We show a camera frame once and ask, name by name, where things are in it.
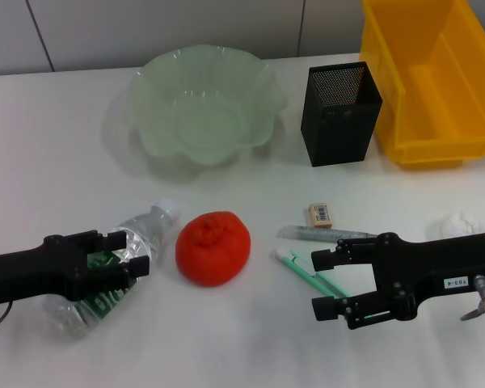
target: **gray wall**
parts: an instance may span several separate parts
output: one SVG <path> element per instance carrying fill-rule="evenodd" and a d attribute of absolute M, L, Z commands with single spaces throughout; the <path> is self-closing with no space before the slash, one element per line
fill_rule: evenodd
<path fill-rule="evenodd" d="M 470 4 L 485 27 L 485 0 Z M 363 22 L 361 0 L 0 0 L 0 74 L 138 66 L 205 42 L 262 58 L 354 53 Z"/>

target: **bottle cap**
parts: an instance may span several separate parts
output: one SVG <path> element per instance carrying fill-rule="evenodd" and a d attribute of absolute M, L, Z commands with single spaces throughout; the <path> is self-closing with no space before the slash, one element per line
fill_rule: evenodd
<path fill-rule="evenodd" d="M 173 223 L 176 223 L 181 217 L 181 212 L 179 211 L 178 205 L 173 200 L 162 198 L 157 202 L 156 205 L 169 215 Z"/>

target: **green label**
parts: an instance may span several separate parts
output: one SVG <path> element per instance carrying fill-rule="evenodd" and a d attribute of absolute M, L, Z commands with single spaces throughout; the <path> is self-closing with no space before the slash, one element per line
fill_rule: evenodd
<path fill-rule="evenodd" d="M 97 269 L 115 266 L 122 263 L 122 260 L 118 258 L 113 252 L 100 252 L 88 255 L 88 268 Z M 84 323 L 88 324 L 86 321 L 87 315 L 93 315 L 97 320 L 103 319 L 112 309 L 116 306 L 118 302 L 124 297 L 124 295 L 129 291 L 131 287 L 136 283 L 133 283 L 127 289 L 116 289 L 115 291 L 108 291 L 106 293 L 98 293 L 97 295 L 87 297 L 79 302 L 76 302 L 75 308 L 79 312 L 81 319 Z"/>

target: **label sticker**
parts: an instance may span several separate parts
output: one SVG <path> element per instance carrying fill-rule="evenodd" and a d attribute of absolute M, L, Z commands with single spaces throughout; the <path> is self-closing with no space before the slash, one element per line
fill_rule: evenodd
<path fill-rule="evenodd" d="M 469 286 L 469 278 L 467 276 L 444 279 L 445 289 L 456 289 L 457 287 L 468 287 L 468 286 Z"/>

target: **cable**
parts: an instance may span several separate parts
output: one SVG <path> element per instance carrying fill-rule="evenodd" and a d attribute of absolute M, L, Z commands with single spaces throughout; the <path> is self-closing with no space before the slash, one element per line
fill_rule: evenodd
<path fill-rule="evenodd" d="M 9 314 L 9 311 L 11 311 L 11 307 L 13 306 L 13 302 L 9 302 L 9 305 L 6 308 L 6 312 L 2 314 L 0 317 L 0 323 L 6 318 L 6 316 Z"/>

